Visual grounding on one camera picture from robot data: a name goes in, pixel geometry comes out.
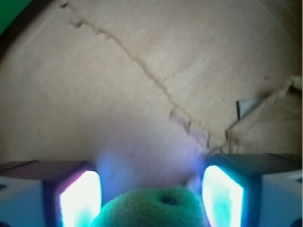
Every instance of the green fuzzy ball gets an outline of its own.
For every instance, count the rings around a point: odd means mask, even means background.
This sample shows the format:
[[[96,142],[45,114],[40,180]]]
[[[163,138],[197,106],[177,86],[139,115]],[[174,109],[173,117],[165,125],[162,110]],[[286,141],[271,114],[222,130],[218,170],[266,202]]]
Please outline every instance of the green fuzzy ball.
[[[201,227],[201,199],[185,187],[139,189],[107,203],[92,227]]]

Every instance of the bright led light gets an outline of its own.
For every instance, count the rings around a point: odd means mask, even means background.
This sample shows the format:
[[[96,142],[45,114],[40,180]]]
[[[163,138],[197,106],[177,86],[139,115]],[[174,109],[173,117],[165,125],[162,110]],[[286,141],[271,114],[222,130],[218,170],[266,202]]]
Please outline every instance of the bright led light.
[[[218,166],[209,166],[202,182],[205,211],[213,227],[240,227],[244,189]]]
[[[101,181],[94,171],[84,172],[60,195],[63,227],[89,227],[101,211]]]

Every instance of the light panel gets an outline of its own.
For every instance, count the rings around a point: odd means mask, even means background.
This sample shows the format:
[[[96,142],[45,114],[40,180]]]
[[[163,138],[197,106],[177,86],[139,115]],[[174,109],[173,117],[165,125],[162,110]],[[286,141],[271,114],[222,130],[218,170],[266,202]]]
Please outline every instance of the light panel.
[[[218,166],[209,166],[202,182],[205,211],[213,227],[240,227],[244,189]]]
[[[89,227],[101,212],[102,185],[94,171],[84,172],[60,195],[63,227]]]

